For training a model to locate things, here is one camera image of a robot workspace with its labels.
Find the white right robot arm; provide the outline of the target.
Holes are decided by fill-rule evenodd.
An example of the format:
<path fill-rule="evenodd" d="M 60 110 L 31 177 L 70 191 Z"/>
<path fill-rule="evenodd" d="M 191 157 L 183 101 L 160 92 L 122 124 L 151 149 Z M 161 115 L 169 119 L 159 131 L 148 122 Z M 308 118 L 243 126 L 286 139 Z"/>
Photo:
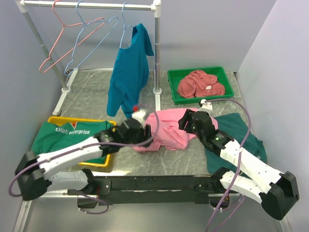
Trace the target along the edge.
<path fill-rule="evenodd" d="M 245 174 L 220 168 L 211 181 L 214 191 L 231 189 L 249 197 L 276 220 L 282 220 L 299 200 L 297 180 L 291 172 L 276 170 L 242 148 L 228 133 L 215 128 L 207 112 L 187 109 L 178 123 L 179 129 L 194 134 L 209 152 L 239 166 Z"/>

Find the pink t shirt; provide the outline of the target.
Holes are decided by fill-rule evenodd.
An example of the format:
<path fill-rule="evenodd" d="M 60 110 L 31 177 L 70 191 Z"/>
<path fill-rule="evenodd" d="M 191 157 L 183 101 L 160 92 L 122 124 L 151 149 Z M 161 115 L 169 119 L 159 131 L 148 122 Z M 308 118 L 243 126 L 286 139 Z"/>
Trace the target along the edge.
<path fill-rule="evenodd" d="M 166 150 L 186 150 L 188 143 L 196 136 L 179 129 L 178 121 L 185 111 L 185 108 L 158 111 L 159 130 L 154 141 L 149 147 L 138 146 L 133 149 L 137 152 L 158 151 L 163 146 Z"/>

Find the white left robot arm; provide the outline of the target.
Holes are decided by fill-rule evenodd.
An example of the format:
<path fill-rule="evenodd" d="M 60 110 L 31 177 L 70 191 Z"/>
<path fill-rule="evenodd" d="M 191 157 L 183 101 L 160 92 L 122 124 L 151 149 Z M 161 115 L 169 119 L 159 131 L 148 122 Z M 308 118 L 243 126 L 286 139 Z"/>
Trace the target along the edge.
<path fill-rule="evenodd" d="M 61 171 L 80 162 L 118 152 L 122 147 L 149 146 L 152 141 L 151 126 L 130 118 L 64 149 L 39 156 L 33 151 L 25 153 L 14 172 L 13 182 L 18 183 L 19 196 L 24 201 L 35 200 L 62 187 L 91 194 L 95 191 L 96 182 L 88 171 L 82 172 L 78 178 L 68 177 L 67 173 L 61 176 Z"/>

